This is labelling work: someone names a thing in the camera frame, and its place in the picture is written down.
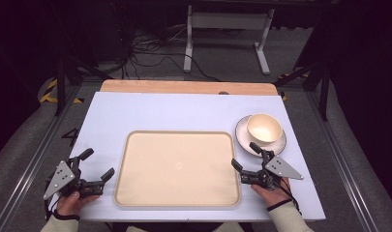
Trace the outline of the person's right hand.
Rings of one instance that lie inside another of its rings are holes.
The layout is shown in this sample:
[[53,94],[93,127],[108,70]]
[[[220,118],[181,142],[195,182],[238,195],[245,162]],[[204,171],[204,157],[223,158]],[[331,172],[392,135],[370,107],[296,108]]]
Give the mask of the person's right hand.
[[283,201],[291,199],[288,195],[290,193],[288,178],[283,178],[281,186],[281,188],[267,190],[258,185],[251,185],[251,189],[264,200],[266,207],[273,207]]

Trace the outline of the person's left hand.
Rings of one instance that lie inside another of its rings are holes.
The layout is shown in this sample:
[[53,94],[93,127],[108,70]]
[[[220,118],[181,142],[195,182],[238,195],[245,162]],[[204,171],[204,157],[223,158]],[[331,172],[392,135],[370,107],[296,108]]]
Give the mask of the person's left hand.
[[62,196],[56,207],[56,211],[60,216],[78,216],[82,207],[99,198],[99,195],[91,195],[84,198],[80,197],[80,193],[75,191],[70,196]]

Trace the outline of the white plate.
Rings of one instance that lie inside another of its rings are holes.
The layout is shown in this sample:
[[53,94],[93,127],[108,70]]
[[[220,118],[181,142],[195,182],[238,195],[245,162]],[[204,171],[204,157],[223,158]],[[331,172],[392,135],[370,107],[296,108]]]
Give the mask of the white plate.
[[[250,136],[247,129],[247,123],[250,115],[242,118],[236,126],[235,135],[240,146],[247,151],[249,154],[259,157],[259,154],[256,153],[251,147],[250,143],[254,141],[254,139]],[[266,151],[273,151],[275,155],[279,155],[286,146],[286,134],[283,133],[281,138],[275,142],[261,144],[260,148]]]

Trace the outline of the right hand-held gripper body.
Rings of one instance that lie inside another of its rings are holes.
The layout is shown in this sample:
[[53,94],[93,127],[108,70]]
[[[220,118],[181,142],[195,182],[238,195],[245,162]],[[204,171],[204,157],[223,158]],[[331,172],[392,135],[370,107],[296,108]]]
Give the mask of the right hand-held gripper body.
[[273,151],[261,150],[261,169],[259,171],[244,170],[240,167],[240,180],[242,184],[258,185],[264,189],[276,189],[281,185],[283,178],[303,180],[304,177],[289,163]]

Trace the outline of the white metal stand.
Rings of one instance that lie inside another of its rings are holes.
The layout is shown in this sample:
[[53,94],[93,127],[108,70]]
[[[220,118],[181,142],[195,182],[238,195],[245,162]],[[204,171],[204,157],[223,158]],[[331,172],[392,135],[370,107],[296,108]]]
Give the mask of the white metal stand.
[[183,71],[189,73],[192,69],[193,58],[193,30],[197,29],[237,29],[260,30],[261,38],[254,43],[256,57],[263,74],[270,74],[270,69],[263,51],[270,30],[274,9],[264,14],[237,13],[205,13],[195,12],[192,6],[187,13],[187,42]]

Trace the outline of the white table mat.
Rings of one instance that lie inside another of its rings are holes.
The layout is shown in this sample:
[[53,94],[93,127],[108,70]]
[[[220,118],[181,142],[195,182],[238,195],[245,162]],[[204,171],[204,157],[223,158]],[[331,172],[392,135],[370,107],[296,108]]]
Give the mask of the white table mat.
[[88,148],[93,155],[79,168],[82,178],[99,179],[110,168],[114,176],[102,196],[80,212],[86,221],[106,222],[258,222],[269,218],[263,200],[240,182],[239,202],[230,207],[123,207],[114,192],[126,141],[133,131],[224,131],[231,135],[234,159],[248,170],[261,168],[260,157],[245,151],[235,135],[237,123],[248,115],[267,113],[275,117],[286,134],[286,146],[279,154],[303,175],[289,179],[293,196],[305,220],[325,217],[307,164],[295,137],[286,108],[278,96],[146,94],[98,92],[90,104],[72,150],[74,156]]

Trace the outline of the cream bowl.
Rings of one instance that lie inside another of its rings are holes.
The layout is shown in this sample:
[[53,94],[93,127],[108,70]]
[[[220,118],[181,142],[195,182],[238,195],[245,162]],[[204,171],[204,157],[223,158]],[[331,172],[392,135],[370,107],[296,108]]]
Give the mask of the cream bowl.
[[281,138],[280,122],[268,114],[254,114],[247,120],[248,134],[259,143],[272,143]]

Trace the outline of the wooden table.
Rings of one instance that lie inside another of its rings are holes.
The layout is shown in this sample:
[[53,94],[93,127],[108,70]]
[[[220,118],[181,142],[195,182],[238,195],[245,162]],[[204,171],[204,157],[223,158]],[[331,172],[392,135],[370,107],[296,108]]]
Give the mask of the wooden table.
[[118,80],[103,82],[101,92],[161,93],[161,94],[221,94],[277,96],[271,83],[167,81],[167,80]]

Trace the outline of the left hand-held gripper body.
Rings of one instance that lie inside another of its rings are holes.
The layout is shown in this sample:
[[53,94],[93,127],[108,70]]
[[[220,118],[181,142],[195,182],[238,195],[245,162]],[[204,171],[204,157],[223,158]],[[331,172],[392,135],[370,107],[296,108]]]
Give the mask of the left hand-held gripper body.
[[60,196],[70,196],[77,191],[80,198],[92,195],[102,195],[105,186],[104,181],[87,182],[81,178],[79,158],[61,160],[49,179],[43,200],[58,193]]

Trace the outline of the beige tray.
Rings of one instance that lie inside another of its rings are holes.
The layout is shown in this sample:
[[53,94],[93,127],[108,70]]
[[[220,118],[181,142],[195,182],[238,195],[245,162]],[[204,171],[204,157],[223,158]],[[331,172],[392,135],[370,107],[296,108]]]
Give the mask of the beige tray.
[[114,201],[123,207],[230,207],[241,197],[224,131],[129,134]]

